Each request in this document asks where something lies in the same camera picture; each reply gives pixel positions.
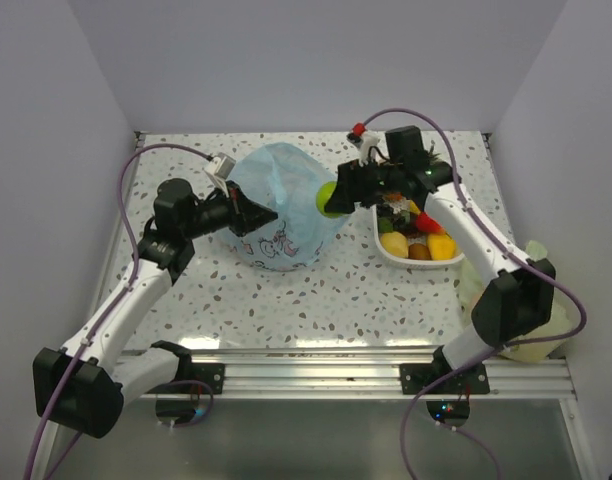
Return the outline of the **bright green fake apple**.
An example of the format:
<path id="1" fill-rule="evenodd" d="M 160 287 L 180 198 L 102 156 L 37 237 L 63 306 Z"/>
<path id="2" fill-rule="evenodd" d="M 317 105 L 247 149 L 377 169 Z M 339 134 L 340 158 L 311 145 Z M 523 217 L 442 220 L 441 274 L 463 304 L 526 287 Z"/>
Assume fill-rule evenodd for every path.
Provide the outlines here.
<path id="1" fill-rule="evenodd" d="M 331 213 L 326 211 L 326 205 L 328 201 L 331 199 L 332 194 L 335 191 L 337 183 L 335 181 L 329 181 L 322 185 L 316 193 L 315 204 L 318 212 L 326 218 L 339 218 L 341 214 L 339 213 Z"/>

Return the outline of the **light blue plastic bag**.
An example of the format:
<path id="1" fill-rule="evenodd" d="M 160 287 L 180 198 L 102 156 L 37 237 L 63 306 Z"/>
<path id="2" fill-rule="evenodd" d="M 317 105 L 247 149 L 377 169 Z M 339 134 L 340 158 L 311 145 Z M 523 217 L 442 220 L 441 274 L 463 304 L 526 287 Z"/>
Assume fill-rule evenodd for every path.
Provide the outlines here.
<path id="1" fill-rule="evenodd" d="M 235 165 L 229 179 L 252 201 L 278 214 L 273 222 L 244 237 L 224 229 L 220 242 L 252 266 L 292 271 L 313 264 L 348 218 L 320 213 L 316 196 L 334 175 L 289 143 L 264 145 Z"/>

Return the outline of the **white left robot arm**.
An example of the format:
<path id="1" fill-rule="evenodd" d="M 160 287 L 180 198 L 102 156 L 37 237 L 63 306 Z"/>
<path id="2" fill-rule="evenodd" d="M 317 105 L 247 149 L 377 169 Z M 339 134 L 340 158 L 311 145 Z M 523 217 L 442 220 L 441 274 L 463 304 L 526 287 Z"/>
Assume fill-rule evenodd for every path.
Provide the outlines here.
<path id="1" fill-rule="evenodd" d="M 32 365 L 37 413 L 93 438 L 110 432 L 125 405 L 166 386 L 179 393 L 196 383 L 190 351 L 153 343 L 118 364 L 130 336 L 192 260 L 193 242 L 227 228 L 239 237 L 275 221 L 277 213 L 245 196 L 233 181 L 202 200 L 173 178 L 157 189 L 130 270 L 92 318 L 58 350 L 42 349 Z"/>

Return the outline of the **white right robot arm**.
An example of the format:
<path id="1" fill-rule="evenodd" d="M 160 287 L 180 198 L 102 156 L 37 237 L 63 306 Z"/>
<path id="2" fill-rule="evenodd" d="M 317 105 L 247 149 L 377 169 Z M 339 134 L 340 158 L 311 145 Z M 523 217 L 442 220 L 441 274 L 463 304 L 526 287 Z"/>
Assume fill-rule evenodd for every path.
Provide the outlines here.
<path id="1" fill-rule="evenodd" d="M 400 194 L 444 228 L 484 285 L 470 325 L 434 354 L 433 384 L 454 392 L 467 380 L 465 367 L 549 322 L 555 269 L 546 259 L 531 259 L 484 218 L 455 169 L 425 149 L 419 128 L 387 131 L 385 159 L 378 154 L 378 136 L 363 124 L 355 125 L 347 138 L 359 157 L 338 166 L 325 212 L 347 215 Z"/>

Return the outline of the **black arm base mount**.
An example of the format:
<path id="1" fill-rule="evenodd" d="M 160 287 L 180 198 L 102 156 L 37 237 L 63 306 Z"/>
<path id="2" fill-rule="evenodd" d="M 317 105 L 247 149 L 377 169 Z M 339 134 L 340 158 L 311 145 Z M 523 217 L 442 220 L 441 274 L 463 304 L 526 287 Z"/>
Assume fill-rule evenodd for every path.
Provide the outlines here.
<path id="1" fill-rule="evenodd" d="M 404 395 L 487 395 L 491 392 L 482 360 L 469 360 L 460 367 L 452 367 L 443 346 L 435 349 L 429 362 L 400 364 L 399 380 Z"/>

